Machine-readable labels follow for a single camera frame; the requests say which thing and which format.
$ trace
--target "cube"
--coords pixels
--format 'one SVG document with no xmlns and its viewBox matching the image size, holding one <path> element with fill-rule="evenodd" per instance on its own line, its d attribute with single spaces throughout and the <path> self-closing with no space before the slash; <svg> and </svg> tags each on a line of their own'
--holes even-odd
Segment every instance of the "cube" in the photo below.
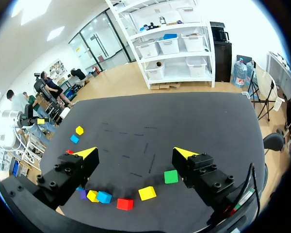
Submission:
<svg viewBox="0 0 291 233">
<path fill-rule="evenodd" d="M 77 144 L 77 143 L 79 142 L 78 137 L 76 137 L 75 135 L 72 135 L 70 139 L 71 139 L 71 141 L 73 141 L 75 144 Z"/>
<path fill-rule="evenodd" d="M 119 198 L 117 199 L 117 208 L 120 210 L 131 210 L 134 206 L 134 200 Z"/>
<path fill-rule="evenodd" d="M 156 197 L 156 193 L 152 186 L 138 190 L 141 200 L 148 200 Z"/>
<path fill-rule="evenodd" d="M 74 152 L 72 150 L 66 150 L 66 153 L 68 153 L 68 154 L 74 154 Z"/>
<path fill-rule="evenodd" d="M 88 198 L 91 202 L 99 202 L 99 201 L 97 200 L 97 195 L 98 195 L 98 192 L 97 192 L 97 191 L 90 190 L 90 191 L 88 191 L 87 198 Z"/>
<path fill-rule="evenodd" d="M 82 200 L 86 200 L 87 199 L 87 194 L 88 194 L 88 191 L 87 190 L 81 190 L 80 191 L 80 197 Z"/>
<path fill-rule="evenodd" d="M 165 183 L 178 183 L 178 172 L 177 170 L 164 172 Z"/>
<path fill-rule="evenodd" d="M 81 126 L 78 126 L 78 127 L 76 128 L 76 133 L 77 133 L 78 135 L 82 135 L 82 134 L 84 133 L 84 129 L 83 129 Z"/>
<path fill-rule="evenodd" d="M 106 192 L 98 192 L 97 200 L 103 204 L 109 204 L 111 202 L 112 195 Z"/>
</svg>

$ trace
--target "table surface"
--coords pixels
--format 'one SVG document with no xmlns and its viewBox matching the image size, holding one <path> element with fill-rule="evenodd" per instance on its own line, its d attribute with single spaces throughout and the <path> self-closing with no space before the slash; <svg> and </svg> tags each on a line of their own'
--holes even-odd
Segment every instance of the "table surface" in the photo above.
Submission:
<svg viewBox="0 0 291 233">
<path fill-rule="evenodd" d="M 78 144 L 70 137 L 81 125 Z M 113 195 L 111 204 L 72 195 L 63 213 L 105 229 L 194 232 L 206 227 L 213 210 L 179 179 L 164 184 L 163 172 L 174 169 L 173 147 L 206 152 L 235 185 L 255 164 L 258 189 L 264 177 L 264 147 L 251 102 L 234 93 L 172 93 L 126 96 L 78 102 L 63 120 L 40 162 L 42 173 L 53 169 L 66 150 L 98 147 L 100 164 L 86 189 Z M 138 189 L 153 186 L 157 197 L 141 201 Z M 134 199 L 134 208 L 116 208 L 117 198 Z M 255 202 L 252 204 L 254 215 Z"/>
</svg>

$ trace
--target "ceiling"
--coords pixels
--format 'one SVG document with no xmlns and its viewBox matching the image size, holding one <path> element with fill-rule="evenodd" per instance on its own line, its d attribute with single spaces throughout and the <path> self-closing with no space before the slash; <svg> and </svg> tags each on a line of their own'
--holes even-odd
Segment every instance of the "ceiling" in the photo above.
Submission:
<svg viewBox="0 0 291 233">
<path fill-rule="evenodd" d="M 106 9 L 106 6 L 105 0 L 52 0 L 44 15 L 22 26 L 22 12 L 14 18 L 7 12 L 9 16 L 0 28 L 2 95 L 29 64 L 59 43 L 68 43 L 87 22 Z M 47 42 L 49 33 L 61 26 L 65 28 L 59 37 Z"/>
</svg>

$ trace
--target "shelving unit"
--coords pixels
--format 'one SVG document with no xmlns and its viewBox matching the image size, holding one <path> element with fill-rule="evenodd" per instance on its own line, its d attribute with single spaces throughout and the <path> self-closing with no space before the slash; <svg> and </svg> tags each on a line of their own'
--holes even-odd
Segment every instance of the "shelving unit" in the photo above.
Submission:
<svg viewBox="0 0 291 233">
<path fill-rule="evenodd" d="M 140 26 L 142 27 L 144 24 L 154 22 L 154 25 L 157 25 L 157 23 L 155 23 L 158 22 L 158 17 L 156 17 L 157 15 L 173 18 L 171 22 L 177 21 L 174 20 L 175 17 L 172 15 L 172 12 L 175 11 L 178 6 L 184 7 L 193 5 L 198 7 L 197 0 L 136 0 L 128 5 L 125 5 L 122 3 L 122 1 L 105 1 L 114 14 L 115 19 L 119 23 L 119 26 L 125 38 L 127 39 L 127 42 L 144 77 L 145 83 L 149 89 L 151 84 L 173 82 L 211 82 L 211 86 L 215 86 L 215 54 L 213 36 L 210 22 L 207 21 L 203 16 L 201 22 L 173 24 L 140 32 Z M 137 32 L 136 34 L 129 34 L 122 22 L 122 19 L 128 20 L 127 15 L 129 15 L 131 20 L 130 24 L 134 26 L 134 30 Z M 188 32 L 202 32 L 206 42 L 204 44 L 203 51 L 188 52 L 184 46 L 182 38 L 179 38 L 179 53 L 164 55 L 162 52 L 160 52 L 159 55 L 155 57 L 140 58 L 137 53 L 137 49 L 133 45 L 135 40 L 148 41 L 149 39 L 158 39 L 166 33 L 176 33 L 180 37 L 181 33 L 187 34 Z M 202 77 L 193 78 L 191 77 L 190 70 L 185 63 L 185 58 L 197 56 L 203 56 L 207 59 L 206 73 Z M 165 61 L 165 76 L 162 80 L 151 80 L 145 72 L 147 64 L 153 61 Z"/>
</svg>

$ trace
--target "green block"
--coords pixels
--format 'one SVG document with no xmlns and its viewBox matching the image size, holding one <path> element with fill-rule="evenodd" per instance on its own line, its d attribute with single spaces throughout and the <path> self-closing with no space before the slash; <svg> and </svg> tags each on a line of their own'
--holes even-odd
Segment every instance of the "green block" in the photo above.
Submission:
<svg viewBox="0 0 291 233">
<path fill-rule="evenodd" d="M 165 183 L 178 183 L 177 170 L 164 172 Z"/>
</svg>

